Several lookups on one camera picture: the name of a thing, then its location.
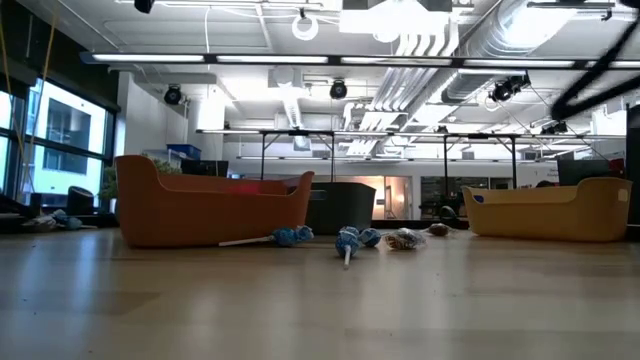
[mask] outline stick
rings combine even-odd
[[[344,247],[344,269],[349,270],[349,260],[351,260],[351,246]]]
[[[255,239],[246,239],[246,240],[235,240],[235,241],[225,241],[222,243],[218,243],[218,246],[234,246],[234,245],[242,245],[242,244],[254,244],[260,242],[268,242],[273,241],[272,236],[265,236],[263,238],[255,238]]]

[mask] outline yellow bin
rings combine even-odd
[[[605,242],[624,237],[631,181],[589,178],[578,186],[463,191],[477,235]]]

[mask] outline wooden floor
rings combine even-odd
[[[0,238],[0,359],[640,359],[636,245],[131,250]]]

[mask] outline ceiling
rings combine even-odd
[[[460,18],[460,34],[471,28],[495,0],[472,0],[474,10]],[[291,16],[295,9],[264,9],[265,30],[257,16],[256,9],[228,10],[214,8],[207,14],[205,8],[169,8],[156,5],[151,15],[137,12],[133,5],[115,0],[19,0],[36,15],[50,22],[54,9],[58,7],[59,29],[92,51],[128,51],[163,53],[206,52],[205,16],[208,18],[209,51],[212,53],[287,53],[287,54],[393,54],[398,41],[381,43],[367,34],[345,34],[338,26],[320,22],[319,34],[311,41],[301,41],[291,31]],[[323,1],[323,16],[336,18],[341,1]],[[532,56],[538,57],[597,57],[615,40],[627,25],[621,16],[609,21],[601,21],[602,12],[580,13],[569,21],[553,38],[537,48]],[[640,57],[640,39],[635,38],[632,46],[625,51],[625,58]],[[233,126],[234,121],[252,119],[273,119],[274,114],[283,112],[282,102],[261,93],[266,88],[267,66],[204,66],[172,65],[145,66],[146,73],[214,73],[235,97],[234,105],[227,113]],[[341,114],[347,101],[332,101],[329,96],[331,79],[344,78],[350,86],[350,94],[357,97],[373,97],[381,85],[386,69],[361,67],[306,67],[305,77],[311,76],[313,96],[300,101],[303,113]],[[560,94],[577,72],[531,71],[532,86],[549,103]],[[610,73],[598,81],[592,91],[628,78],[629,73]],[[193,94],[206,91],[206,85],[191,88]],[[453,115],[460,123],[500,123],[514,122],[513,117],[528,123],[544,117],[547,106],[538,94],[525,90],[507,102],[503,108],[487,109],[484,94],[471,99],[477,106],[465,106]],[[588,127],[589,115],[574,121],[575,127]]]

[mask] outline blue box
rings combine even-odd
[[[181,152],[193,160],[200,160],[200,149],[189,144],[167,144],[167,149]]]

